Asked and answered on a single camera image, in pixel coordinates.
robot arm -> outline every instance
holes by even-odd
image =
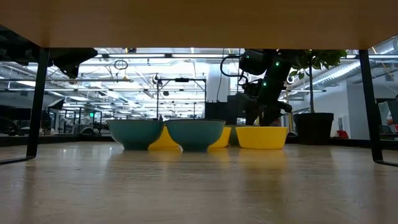
[[[246,121],[252,123],[259,116],[261,126],[268,126],[282,115],[281,110],[292,111],[292,106],[278,98],[295,63],[294,53],[295,50],[246,49],[240,57],[239,68],[242,71],[253,75],[265,72],[264,79],[258,79],[257,83],[249,83],[246,79],[242,85],[244,94],[248,96],[245,108],[250,118]],[[221,72],[225,75],[222,63]]]

red object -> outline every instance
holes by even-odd
[[[337,131],[337,137],[338,137],[338,138],[348,138],[348,134],[347,134],[346,131],[338,130],[338,131]]]

yellow bowl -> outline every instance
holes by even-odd
[[[288,128],[285,127],[237,127],[239,145],[246,149],[282,149]]]
[[[170,137],[167,127],[164,127],[160,138],[156,142],[152,143],[148,149],[155,149],[159,147],[178,147],[178,144],[175,143]]]
[[[210,148],[215,148],[215,147],[227,147],[228,146],[228,141],[229,141],[229,135],[231,134],[231,129],[228,127],[224,127],[223,133],[221,134],[221,137],[209,146]]]

bowl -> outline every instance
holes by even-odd
[[[162,133],[163,121],[107,120],[112,138],[123,145],[124,150],[147,150]]]
[[[220,138],[209,146],[210,148],[216,148],[216,147],[227,147],[228,146],[228,141],[229,141],[229,135],[231,134],[232,128],[229,127],[224,127],[223,133],[221,134]]]
[[[167,127],[164,127],[160,138],[149,146],[149,149],[174,147],[178,148],[178,144],[170,137]]]
[[[282,149],[286,127],[236,127],[239,145],[246,149]]]
[[[178,119],[166,121],[170,137],[184,151],[206,152],[220,138],[225,121],[213,119]]]

black table leg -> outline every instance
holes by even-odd
[[[37,145],[39,143],[39,132],[42,122],[45,77],[47,76],[49,54],[49,49],[40,50],[39,64],[36,74],[35,95],[33,97],[32,116],[30,117],[29,140],[26,151],[27,159],[34,159],[37,155]]]
[[[371,67],[367,50],[359,50],[359,62],[361,63],[363,91],[365,96],[366,115],[368,117],[369,136],[371,138],[373,161],[378,164],[398,166],[398,164],[396,163],[386,162],[383,159],[382,144],[379,135],[379,125],[376,119],[379,116],[379,113],[377,112],[377,104],[374,98]]]

